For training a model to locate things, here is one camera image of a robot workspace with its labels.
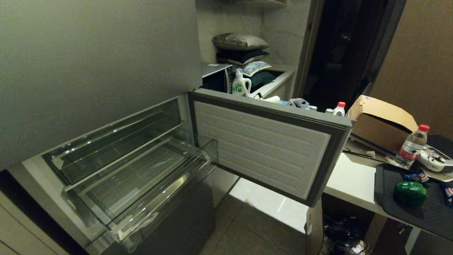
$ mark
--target microwave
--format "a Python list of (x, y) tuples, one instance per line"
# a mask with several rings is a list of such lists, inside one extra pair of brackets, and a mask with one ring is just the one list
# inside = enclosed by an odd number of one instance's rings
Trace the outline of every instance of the microwave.
[(234, 79), (231, 64), (201, 64), (203, 86), (201, 88), (231, 94), (231, 84)]

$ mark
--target floor tile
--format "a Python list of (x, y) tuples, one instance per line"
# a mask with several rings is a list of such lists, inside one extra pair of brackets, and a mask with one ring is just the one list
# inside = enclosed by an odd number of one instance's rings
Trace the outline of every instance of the floor tile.
[(288, 255), (257, 234), (232, 222), (212, 255)]
[(307, 222), (308, 206), (259, 185), (253, 189), (246, 203), (299, 232), (305, 233), (304, 225)]
[(200, 255), (210, 255), (214, 251), (220, 239), (230, 226), (231, 222), (232, 219), (226, 217), (220, 212), (216, 212), (216, 229), (206, 241), (206, 244), (201, 250)]
[(230, 191), (230, 195), (245, 202), (249, 195), (255, 188), (256, 183), (253, 183), (247, 179), (241, 178), (236, 183), (234, 188)]
[(230, 219), (234, 219), (243, 205), (244, 202), (241, 200), (231, 196), (230, 194), (226, 194), (216, 209)]
[(250, 205), (242, 207), (235, 221), (291, 255), (305, 252), (305, 234)]

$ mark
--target white plastic bottle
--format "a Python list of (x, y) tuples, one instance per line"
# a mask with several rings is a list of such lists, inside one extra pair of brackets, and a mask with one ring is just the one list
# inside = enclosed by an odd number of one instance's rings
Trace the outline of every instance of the white plastic bottle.
[(426, 133), (428, 131), (428, 125), (420, 125), (417, 131), (408, 135), (406, 141), (404, 141), (403, 146), (395, 157), (395, 165), (405, 169), (409, 169), (409, 167), (412, 166), (416, 157), (423, 149), (423, 146), (426, 145), (426, 141), (428, 140), (428, 135)]
[(344, 107), (346, 106), (345, 102), (338, 102), (337, 107), (333, 110), (333, 114), (337, 116), (344, 117), (346, 115)]
[(236, 77), (233, 80), (233, 95), (239, 95), (242, 97), (250, 97), (250, 90), (252, 87), (252, 81), (242, 76), (243, 72), (241, 68), (236, 69)]

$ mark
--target pillow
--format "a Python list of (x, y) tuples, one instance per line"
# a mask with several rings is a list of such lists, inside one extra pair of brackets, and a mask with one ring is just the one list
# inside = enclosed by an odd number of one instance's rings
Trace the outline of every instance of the pillow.
[(262, 59), (269, 56), (269, 53), (255, 49), (248, 51), (233, 51), (225, 50), (223, 52), (217, 53), (217, 58), (225, 62), (230, 62), (233, 64), (248, 64), (258, 59)]
[(260, 85), (261, 83), (269, 83), (273, 80), (275, 80), (275, 76), (266, 71), (255, 73), (252, 77), (250, 77), (250, 81), (252, 81), (252, 88)]
[(267, 69), (269, 67), (272, 66), (264, 61), (254, 61), (244, 65), (242, 67), (242, 70), (244, 71), (245, 76), (252, 77), (255, 73)]
[(221, 49), (228, 50), (244, 51), (269, 48), (269, 44), (263, 39), (249, 34), (220, 34), (212, 38), (212, 43)]

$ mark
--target small box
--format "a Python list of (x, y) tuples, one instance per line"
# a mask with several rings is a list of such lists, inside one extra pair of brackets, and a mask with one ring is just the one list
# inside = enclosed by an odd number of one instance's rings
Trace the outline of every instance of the small box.
[(351, 138), (383, 154), (394, 156), (407, 136), (418, 129), (414, 117), (382, 100), (361, 95), (347, 112), (357, 120)]

